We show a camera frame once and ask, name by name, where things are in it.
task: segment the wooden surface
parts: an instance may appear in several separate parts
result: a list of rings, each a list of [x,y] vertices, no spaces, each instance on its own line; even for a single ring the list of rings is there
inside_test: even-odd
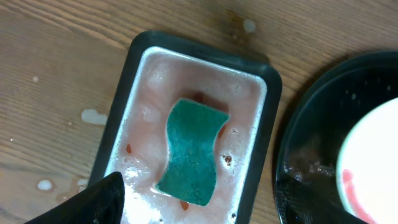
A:
[[[245,34],[242,21],[256,22]],[[0,0],[0,223],[24,223],[79,191],[127,48],[155,29],[271,61],[284,84],[251,223],[278,223],[271,160],[282,116],[325,70],[398,48],[396,0]],[[49,192],[39,190],[50,180]]]

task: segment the curved green object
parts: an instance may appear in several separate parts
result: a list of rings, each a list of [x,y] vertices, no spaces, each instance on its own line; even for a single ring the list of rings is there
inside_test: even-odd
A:
[[[205,206],[216,186],[214,144],[229,115],[180,99],[167,120],[170,159],[157,188],[184,202]]]

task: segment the pink stain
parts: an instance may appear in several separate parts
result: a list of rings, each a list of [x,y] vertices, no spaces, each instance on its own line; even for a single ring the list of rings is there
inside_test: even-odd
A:
[[[363,207],[359,204],[355,194],[355,189],[352,183],[352,179],[353,179],[352,172],[350,170],[344,170],[343,183],[345,186],[346,196],[349,204],[351,205],[351,208],[353,209],[354,213],[358,218],[362,219],[363,221],[369,224],[377,224],[376,221],[374,221],[373,218],[368,213],[366,213]]]

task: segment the rectangular tray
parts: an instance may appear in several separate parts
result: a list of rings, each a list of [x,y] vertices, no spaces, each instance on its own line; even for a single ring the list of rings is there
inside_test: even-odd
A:
[[[122,129],[120,125],[122,125],[124,111],[126,107],[130,106],[127,100],[132,92],[139,64],[144,52],[151,47],[160,47],[176,52],[176,54],[197,58],[200,61],[209,62],[212,66],[216,64],[221,67],[256,75],[265,81],[267,86],[266,99],[259,120],[256,140],[254,141],[235,222],[249,223],[282,90],[280,76],[269,65],[245,60],[158,31],[143,32],[132,41],[88,186],[93,185],[106,174],[112,150],[115,148],[118,131]]]

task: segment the green sponge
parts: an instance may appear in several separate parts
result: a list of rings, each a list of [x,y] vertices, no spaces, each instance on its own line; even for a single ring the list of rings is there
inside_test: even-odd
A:
[[[227,120],[224,112],[179,99],[166,125],[169,164],[156,188],[184,202],[207,205],[216,186],[214,144]]]

